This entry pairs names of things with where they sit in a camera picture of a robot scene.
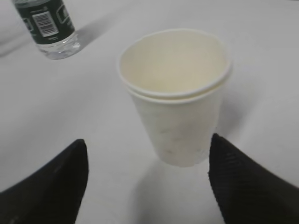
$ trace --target water bottle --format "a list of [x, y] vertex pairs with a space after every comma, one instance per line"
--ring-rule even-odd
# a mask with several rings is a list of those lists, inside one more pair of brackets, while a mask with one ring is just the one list
[[13, 0], [38, 49], [62, 59], [80, 50], [75, 28], [62, 0]]

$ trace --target green label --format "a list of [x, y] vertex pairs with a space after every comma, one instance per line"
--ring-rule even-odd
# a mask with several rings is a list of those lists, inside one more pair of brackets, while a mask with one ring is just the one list
[[32, 7], [15, 6], [37, 44], [62, 41], [75, 31], [62, 0]]

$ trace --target cup rim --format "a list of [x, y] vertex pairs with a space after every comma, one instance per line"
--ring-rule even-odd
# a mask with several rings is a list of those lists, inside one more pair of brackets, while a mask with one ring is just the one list
[[[131, 84], [128, 80], [125, 79], [125, 77], [122, 75], [121, 72], [121, 59], [124, 56], [124, 54], [129, 50], [131, 47], [133, 47], [135, 44], [138, 42], [142, 41], [143, 39], [154, 36], [157, 34], [162, 34], [162, 33], [168, 33], [168, 32], [174, 32], [174, 31], [189, 31], [189, 32], [195, 32], [199, 33], [202, 35], [209, 36], [213, 39], [215, 39], [223, 48], [226, 59], [228, 61], [226, 68], [223, 70], [223, 72], [212, 82], [210, 82], [208, 85], [199, 87], [197, 89], [191, 90], [191, 91], [183, 91], [183, 92], [172, 92], [172, 93], [163, 93], [163, 92], [156, 92], [156, 91], [149, 91], [145, 90], [143, 88], [140, 88], [134, 84]], [[232, 69], [232, 60], [231, 57], [227, 51], [227, 48], [225, 47], [225, 44], [215, 35], [210, 34], [208, 32], [202, 31], [202, 30], [197, 30], [197, 29], [191, 29], [191, 28], [174, 28], [174, 29], [167, 29], [167, 30], [162, 30], [158, 32], [154, 32], [148, 35], [145, 35], [137, 40], [135, 40], [132, 44], [127, 46], [117, 57], [117, 73], [122, 80], [122, 82], [126, 85], [127, 89], [130, 89], [132, 92], [137, 92], [138, 95], [144, 95], [146, 97], [150, 98], [184, 98], [188, 96], [194, 96], [194, 95], [200, 95], [201, 93], [207, 92], [210, 89], [213, 89], [214, 87], [220, 85], [222, 82], [225, 82], [225, 80], [230, 76], [231, 74], [231, 69]]]
[[150, 102], [150, 103], [156, 103], [156, 104], [163, 104], [163, 105], [179, 105], [179, 104], [188, 104], [195, 101], [198, 101], [202, 98], [206, 98], [209, 95], [212, 95], [214, 92], [218, 91], [220, 88], [223, 88], [222, 85], [217, 86], [214, 89], [211, 89], [203, 94], [199, 94], [197, 96], [193, 96], [191, 98], [180, 98], [180, 99], [166, 99], [166, 98], [151, 98], [148, 96], [140, 95], [137, 92], [132, 91], [128, 87], [126, 87], [127, 91], [135, 96], [136, 98], [142, 99], [144, 101]]

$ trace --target white tablecloth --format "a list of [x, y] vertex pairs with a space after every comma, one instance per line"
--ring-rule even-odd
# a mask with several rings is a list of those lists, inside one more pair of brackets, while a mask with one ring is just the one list
[[0, 3], [0, 191], [77, 138], [90, 178], [78, 224], [222, 224], [205, 160], [158, 160], [115, 59], [135, 39], [196, 28], [227, 43], [235, 62], [218, 133], [299, 186], [299, 1], [65, 0], [86, 47], [51, 61], [8, 0]]

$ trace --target paper cup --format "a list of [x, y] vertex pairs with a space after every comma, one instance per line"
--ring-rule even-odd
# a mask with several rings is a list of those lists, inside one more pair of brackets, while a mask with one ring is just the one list
[[166, 30], [128, 47], [117, 67], [159, 158], [178, 167], [198, 164], [231, 73], [223, 44], [202, 31]]

